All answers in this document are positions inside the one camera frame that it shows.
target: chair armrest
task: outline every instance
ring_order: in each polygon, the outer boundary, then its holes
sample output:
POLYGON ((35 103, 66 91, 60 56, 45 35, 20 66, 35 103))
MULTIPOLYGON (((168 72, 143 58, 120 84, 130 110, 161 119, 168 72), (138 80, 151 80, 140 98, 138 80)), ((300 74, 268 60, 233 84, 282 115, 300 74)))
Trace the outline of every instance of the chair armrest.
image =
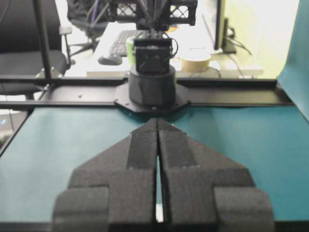
POLYGON ((69 35, 72 34, 72 27, 59 27, 59 35, 69 35))

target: black office chair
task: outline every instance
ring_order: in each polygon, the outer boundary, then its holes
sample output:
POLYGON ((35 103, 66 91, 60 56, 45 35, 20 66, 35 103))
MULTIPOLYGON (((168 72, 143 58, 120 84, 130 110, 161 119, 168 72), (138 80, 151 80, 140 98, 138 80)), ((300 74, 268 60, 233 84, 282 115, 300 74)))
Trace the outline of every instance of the black office chair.
MULTIPOLYGON (((0 14, 9 1, 11 4, 0 22, 0 74, 37 75, 43 63, 32 1, 1 0, 0 14)), ((42 5, 51 49, 51 66, 65 74, 70 62, 61 52, 60 21, 55 0, 43 0, 42 5)), ((0 95, 26 95, 27 99, 33 99, 33 94, 40 90, 33 84, 0 85, 0 95)))
MULTIPOLYGON (((96 0, 67 0, 68 2, 68 19, 69 21, 86 33, 88 42, 72 44, 71 46, 81 47, 78 51, 70 54, 70 56, 77 55, 87 50, 95 51, 98 46, 98 38, 103 35, 108 22, 103 16, 95 24, 91 23, 92 14, 94 13, 96 0)), ((95 16, 103 10, 105 6, 104 1, 98 1, 97 13, 95 16)))

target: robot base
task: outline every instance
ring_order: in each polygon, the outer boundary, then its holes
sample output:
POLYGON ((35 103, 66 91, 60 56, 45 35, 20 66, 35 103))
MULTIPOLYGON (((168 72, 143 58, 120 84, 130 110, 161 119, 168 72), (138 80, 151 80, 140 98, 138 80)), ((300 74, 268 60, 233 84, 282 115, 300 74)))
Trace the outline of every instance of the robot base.
POLYGON ((184 86, 176 85, 176 100, 173 104, 165 106, 141 105, 130 99, 129 83, 117 87, 114 102, 132 112, 141 114, 168 114, 190 103, 188 89, 184 86))

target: keyboard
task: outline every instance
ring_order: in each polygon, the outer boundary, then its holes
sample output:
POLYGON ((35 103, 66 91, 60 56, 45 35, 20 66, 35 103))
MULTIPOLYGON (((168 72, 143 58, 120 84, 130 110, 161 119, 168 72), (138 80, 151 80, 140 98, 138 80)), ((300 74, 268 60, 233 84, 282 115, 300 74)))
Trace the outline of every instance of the keyboard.
POLYGON ((118 55, 126 57, 126 40, 130 37, 137 37, 142 31, 141 30, 123 30, 119 33, 115 42, 112 44, 109 53, 112 55, 118 55))

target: teal surface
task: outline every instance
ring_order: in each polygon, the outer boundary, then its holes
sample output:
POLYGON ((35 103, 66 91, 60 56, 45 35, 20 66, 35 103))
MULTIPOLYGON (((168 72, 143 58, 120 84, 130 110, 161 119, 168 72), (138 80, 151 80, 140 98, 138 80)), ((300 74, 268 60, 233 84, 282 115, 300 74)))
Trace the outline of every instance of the teal surface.
MULTIPOLYGON (((276 220, 309 220, 309 124, 296 107, 187 108, 167 120, 248 167, 276 220)), ((147 118, 119 109, 36 109, 0 158, 0 222, 48 222, 72 170, 147 118)))
POLYGON ((309 121, 309 1, 300 0, 289 55, 278 81, 309 121))

